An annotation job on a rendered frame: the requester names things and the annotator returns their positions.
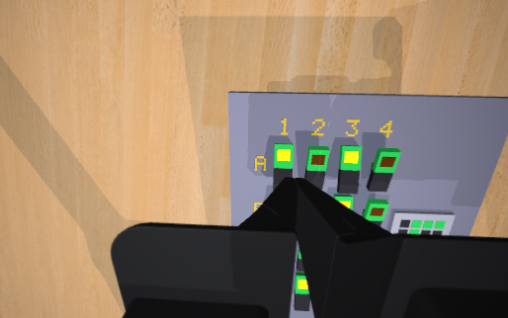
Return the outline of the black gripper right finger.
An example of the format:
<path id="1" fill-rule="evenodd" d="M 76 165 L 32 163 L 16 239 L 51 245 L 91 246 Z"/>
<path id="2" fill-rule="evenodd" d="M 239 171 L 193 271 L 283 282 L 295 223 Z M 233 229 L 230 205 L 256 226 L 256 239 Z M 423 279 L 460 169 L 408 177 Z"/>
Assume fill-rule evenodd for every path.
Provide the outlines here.
<path id="1" fill-rule="evenodd" d="M 314 318 L 403 318 L 422 287 L 508 291 L 508 238 L 391 233 L 308 180 L 295 181 Z"/>

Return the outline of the grey switch panel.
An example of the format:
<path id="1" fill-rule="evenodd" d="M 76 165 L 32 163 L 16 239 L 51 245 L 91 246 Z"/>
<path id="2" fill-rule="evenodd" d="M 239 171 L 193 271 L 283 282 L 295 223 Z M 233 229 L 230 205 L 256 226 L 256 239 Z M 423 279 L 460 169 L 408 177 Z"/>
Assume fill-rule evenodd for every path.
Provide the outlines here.
<path id="1" fill-rule="evenodd" d="M 508 97 L 230 91 L 228 131 L 231 226 L 304 178 L 391 233 L 469 236 Z"/>

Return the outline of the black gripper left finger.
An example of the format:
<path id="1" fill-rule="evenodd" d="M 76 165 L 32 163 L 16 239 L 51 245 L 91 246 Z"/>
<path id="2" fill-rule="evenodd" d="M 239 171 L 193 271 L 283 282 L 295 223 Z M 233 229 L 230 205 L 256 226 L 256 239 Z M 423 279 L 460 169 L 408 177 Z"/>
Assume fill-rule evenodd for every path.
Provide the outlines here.
<path id="1" fill-rule="evenodd" d="M 123 230 L 111 259 L 125 310 L 142 297 L 260 305 L 269 318 L 290 318 L 296 202 L 296 181 L 284 178 L 238 226 L 144 222 Z"/>

